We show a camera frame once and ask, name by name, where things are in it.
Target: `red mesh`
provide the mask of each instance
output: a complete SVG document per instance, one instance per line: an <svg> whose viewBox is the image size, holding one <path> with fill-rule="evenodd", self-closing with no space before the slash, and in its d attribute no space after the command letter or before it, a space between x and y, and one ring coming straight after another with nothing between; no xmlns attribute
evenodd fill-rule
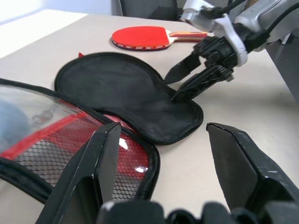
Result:
<svg viewBox="0 0 299 224"><path fill-rule="evenodd" d="M70 158L101 125L85 112L70 115L24 138L0 156L17 161L54 186ZM134 198L148 165L144 149L121 134L113 198Z"/></svg>

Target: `table tennis paddle case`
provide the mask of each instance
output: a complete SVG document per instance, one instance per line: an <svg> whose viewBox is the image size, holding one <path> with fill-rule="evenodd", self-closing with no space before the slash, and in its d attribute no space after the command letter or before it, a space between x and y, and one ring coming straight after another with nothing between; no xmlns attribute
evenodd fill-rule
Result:
<svg viewBox="0 0 299 224"><path fill-rule="evenodd" d="M0 79L0 178L45 203L70 159L113 122L121 133L111 198L150 199L160 169L154 145L57 91Z"/></svg>
<svg viewBox="0 0 299 224"><path fill-rule="evenodd" d="M157 145L175 143L202 124L201 107L192 100L172 101L176 91L142 60L114 52L79 56L56 76L55 90L61 95L120 118Z"/></svg>

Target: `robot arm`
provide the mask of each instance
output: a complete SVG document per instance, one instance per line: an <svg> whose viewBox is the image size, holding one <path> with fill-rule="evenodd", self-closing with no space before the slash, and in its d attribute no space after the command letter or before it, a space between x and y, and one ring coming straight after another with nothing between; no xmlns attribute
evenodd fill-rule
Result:
<svg viewBox="0 0 299 224"><path fill-rule="evenodd" d="M184 82L173 100L188 100L219 81L230 81L235 66L247 62L247 54L261 51L267 44L299 28L299 0L259 0L235 18L232 23L221 8L204 0L187 0L181 20L194 27L213 32L194 46L193 52L175 65L165 83L180 81L206 59L206 69Z"/></svg>

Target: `red rubber paddle face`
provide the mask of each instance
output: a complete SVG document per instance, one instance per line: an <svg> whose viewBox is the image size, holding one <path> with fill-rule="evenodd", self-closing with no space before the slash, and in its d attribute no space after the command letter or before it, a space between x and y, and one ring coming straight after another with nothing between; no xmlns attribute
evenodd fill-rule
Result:
<svg viewBox="0 0 299 224"><path fill-rule="evenodd" d="M164 27L128 27L112 34L113 43L124 49L153 50L169 46Z"/></svg>

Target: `white table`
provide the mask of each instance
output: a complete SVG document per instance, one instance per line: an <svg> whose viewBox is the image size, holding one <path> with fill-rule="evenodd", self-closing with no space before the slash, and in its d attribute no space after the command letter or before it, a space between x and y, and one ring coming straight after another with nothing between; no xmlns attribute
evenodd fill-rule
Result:
<svg viewBox="0 0 299 224"><path fill-rule="evenodd" d="M175 43L163 51L134 52L118 49L109 42L115 30L135 25L195 30L181 22L89 15L1 59L0 77L52 88L57 71L78 52L101 51L134 55L165 76L192 51L193 43ZM202 126L176 144L157 147L161 172L152 200L163 204L166 213L183 207L198 216L206 201L225 203L205 130L207 122L246 131L299 186L299 106L266 51L251 53L248 63L235 69L232 82L218 83L194 101L204 111Z"/></svg>

